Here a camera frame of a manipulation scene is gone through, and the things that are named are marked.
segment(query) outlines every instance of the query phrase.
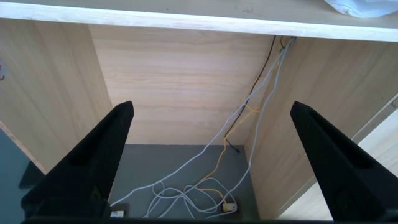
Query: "plastic bag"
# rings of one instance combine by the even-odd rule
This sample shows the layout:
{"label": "plastic bag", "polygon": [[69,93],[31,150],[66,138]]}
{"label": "plastic bag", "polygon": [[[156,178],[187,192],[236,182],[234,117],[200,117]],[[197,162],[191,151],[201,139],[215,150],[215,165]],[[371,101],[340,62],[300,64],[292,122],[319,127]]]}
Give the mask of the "plastic bag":
{"label": "plastic bag", "polygon": [[325,0],[342,14],[370,18],[380,17],[398,10],[398,0]]}

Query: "yellow cable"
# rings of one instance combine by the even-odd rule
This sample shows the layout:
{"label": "yellow cable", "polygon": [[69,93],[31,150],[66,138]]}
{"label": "yellow cable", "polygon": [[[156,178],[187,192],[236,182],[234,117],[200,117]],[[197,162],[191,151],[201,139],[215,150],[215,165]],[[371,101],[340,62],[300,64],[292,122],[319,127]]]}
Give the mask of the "yellow cable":
{"label": "yellow cable", "polygon": [[[279,52],[281,52],[282,49],[283,49],[283,46],[282,46],[282,41],[281,41],[281,43],[280,43],[280,45],[279,45]],[[279,64],[280,64],[280,59],[278,60],[277,65],[274,67],[274,69],[273,69],[271,72],[274,72],[275,69],[276,69],[277,67],[279,67]],[[214,170],[211,171],[211,173],[209,173],[206,177],[202,178],[202,180],[200,180],[200,182],[204,181],[206,178],[208,178],[209,176],[213,175],[213,174],[217,171],[217,169],[218,169],[218,164],[220,164],[220,160],[221,160],[221,158],[223,157],[223,155],[224,155],[224,153],[225,153],[225,151],[226,151],[226,139],[228,138],[228,136],[229,136],[229,135],[230,135],[230,134],[231,134],[231,133],[232,133],[232,132],[233,132],[245,119],[246,119],[246,118],[248,118],[252,113],[258,113],[258,112],[260,112],[260,108],[252,109],[252,108],[251,108],[250,106],[248,106],[247,104],[244,104],[244,105],[245,105],[245,107],[246,107],[247,109],[250,110],[250,113],[248,113],[241,121],[239,121],[239,123],[238,123],[235,127],[233,127],[233,129],[230,130],[230,131],[227,133],[227,135],[224,137],[224,150],[223,150],[223,152],[221,152],[220,156],[218,157],[218,161],[217,161],[216,167],[215,167]],[[200,189],[200,190],[207,190],[207,191],[218,192],[218,193],[221,195],[221,198],[224,200],[224,195],[223,195],[220,191],[218,191],[218,190],[216,190],[216,189]]]}
{"label": "yellow cable", "polygon": [[228,138],[228,136],[229,136],[237,127],[239,127],[239,125],[240,125],[246,118],[248,118],[252,113],[254,113],[254,112],[259,112],[258,110],[254,110],[254,109],[251,109],[251,108],[249,108],[249,109],[251,110],[250,113],[248,113],[241,121],[239,121],[239,123],[238,123],[230,132],[228,132],[227,135],[224,137],[224,150],[223,150],[223,152],[220,154],[220,156],[219,156],[219,158],[218,158],[216,167],[215,167],[214,170],[211,171],[211,173],[209,173],[206,177],[202,178],[201,181],[205,180],[207,177],[209,177],[209,176],[211,176],[212,174],[214,174],[214,173],[216,172],[216,170],[218,169],[218,164],[220,163],[220,160],[221,160],[221,158],[223,157],[223,155],[224,155],[224,153],[225,153],[225,151],[226,151],[226,139]]}
{"label": "yellow cable", "polygon": [[217,193],[219,193],[221,195],[221,198],[224,199],[224,195],[219,190],[216,190],[216,189],[200,189],[200,188],[198,188],[198,189],[199,190],[207,190],[207,191],[217,192]]}

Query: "floor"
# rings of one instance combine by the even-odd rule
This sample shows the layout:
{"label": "floor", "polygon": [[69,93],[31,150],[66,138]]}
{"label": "floor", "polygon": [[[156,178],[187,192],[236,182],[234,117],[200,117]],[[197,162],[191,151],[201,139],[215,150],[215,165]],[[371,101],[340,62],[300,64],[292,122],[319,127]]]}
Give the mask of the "floor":
{"label": "floor", "polygon": [[25,218],[21,199],[29,190],[19,189],[18,184],[28,163],[27,156],[0,130],[1,223],[20,223]]}
{"label": "floor", "polygon": [[[109,201],[111,203],[115,202],[136,187],[149,185],[156,180],[160,180],[178,169],[202,149],[203,146],[126,145]],[[197,183],[214,169],[222,150],[222,146],[210,146],[199,158],[167,179],[165,185],[182,189],[188,184]],[[213,175],[227,189],[231,189],[236,185],[248,167],[243,147],[240,147],[240,150],[241,153],[237,153],[232,149],[228,149],[220,162],[217,172]],[[214,188],[216,185],[209,183],[203,184],[202,187]],[[249,175],[245,177],[242,184],[233,192],[233,195],[239,201],[238,209],[242,220],[259,220],[256,199]],[[134,192],[121,203],[129,203],[130,217],[142,217],[146,214],[153,196],[151,189],[144,189]],[[211,201],[204,197],[203,194],[192,194],[192,197],[200,208],[207,208],[211,205]],[[161,201],[150,217],[158,217],[171,203],[170,200]],[[208,216],[196,211],[193,214],[196,218],[205,218]],[[164,218],[191,218],[191,216],[183,200],[179,200]]]}
{"label": "floor", "polygon": [[[213,177],[217,178],[227,189],[234,187],[247,169],[246,156],[243,147],[241,153],[228,149],[221,160],[220,166]],[[203,146],[148,146],[126,145],[123,152],[118,173],[114,181],[110,202],[125,196],[133,188],[151,184],[165,175],[173,172],[185,161],[198,154]],[[223,150],[222,146],[210,146],[208,150],[187,165],[180,172],[165,181],[167,186],[181,188],[187,184],[194,184],[203,176],[210,173]],[[18,184],[29,163],[26,155],[0,130],[0,181],[2,182],[0,199],[3,208],[0,210],[2,223],[20,223],[24,219],[21,208],[21,198],[29,191],[21,190]],[[202,187],[216,188],[214,184],[203,184]],[[220,201],[221,197],[209,192]],[[242,220],[258,220],[256,199],[254,198],[251,178],[248,175],[242,184],[233,192],[238,200],[239,216]],[[203,195],[192,194],[195,203],[201,208],[210,206],[210,201]],[[123,203],[130,204],[130,217],[141,217],[152,200],[151,189],[134,193]],[[150,215],[159,216],[170,205],[170,201],[163,201]],[[197,218],[206,215],[194,212]],[[190,218],[182,200],[179,200],[164,218]]]}

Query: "wooden desk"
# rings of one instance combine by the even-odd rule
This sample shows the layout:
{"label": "wooden desk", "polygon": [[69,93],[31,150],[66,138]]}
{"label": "wooden desk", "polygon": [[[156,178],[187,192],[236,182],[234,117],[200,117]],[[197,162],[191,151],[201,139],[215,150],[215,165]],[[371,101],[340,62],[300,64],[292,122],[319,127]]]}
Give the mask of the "wooden desk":
{"label": "wooden desk", "polygon": [[[316,0],[25,0],[0,1],[0,17],[1,127],[44,172],[126,100],[136,109],[128,144],[207,144],[248,94],[273,35],[298,36],[254,147],[262,218],[315,183],[289,116],[295,100],[364,138],[398,93],[397,13],[358,19]],[[229,138],[247,153],[256,119]]]}

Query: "black cable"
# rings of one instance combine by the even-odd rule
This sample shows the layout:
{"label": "black cable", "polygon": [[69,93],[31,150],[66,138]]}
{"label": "black cable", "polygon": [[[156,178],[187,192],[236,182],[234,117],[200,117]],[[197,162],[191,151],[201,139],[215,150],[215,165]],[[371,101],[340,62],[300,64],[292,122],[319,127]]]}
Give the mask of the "black cable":
{"label": "black cable", "polygon": [[282,46],[282,48],[284,49],[284,48],[286,48],[283,44],[282,44],[282,39],[284,38],[284,36],[281,36],[280,37],[280,45]]}
{"label": "black cable", "polygon": [[[265,69],[266,66],[267,66],[267,63],[268,63],[268,61],[269,61],[269,57],[271,56],[272,48],[274,47],[275,39],[276,39],[276,35],[274,36],[274,40],[272,40],[272,44],[271,44],[271,48],[269,49],[269,52],[268,52],[267,60],[266,60],[266,62],[265,62],[265,64],[264,64],[264,66],[262,67],[259,76],[257,77],[256,81],[254,82],[253,86],[251,87],[251,90],[250,90],[249,95],[253,92],[254,87],[256,86],[256,84],[257,84],[257,82],[259,81],[259,79],[260,79],[260,77],[261,77],[261,75],[262,75],[264,69]],[[234,122],[232,123],[232,125],[231,125],[231,127],[228,129],[228,131],[225,133],[224,138],[225,138],[226,135],[231,131],[232,127],[235,125],[235,123],[237,122],[237,120],[240,118],[240,116],[242,115],[242,113],[243,113],[245,107],[246,107],[246,105],[243,105],[241,112],[239,113],[238,117],[236,117],[236,119],[234,120]],[[226,142],[228,142],[228,144],[229,144],[233,149],[235,149],[235,151],[236,151],[237,153],[240,153],[239,149],[236,149],[236,148],[228,141],[228,139],[225,139],[225,140],[226,140]]]}

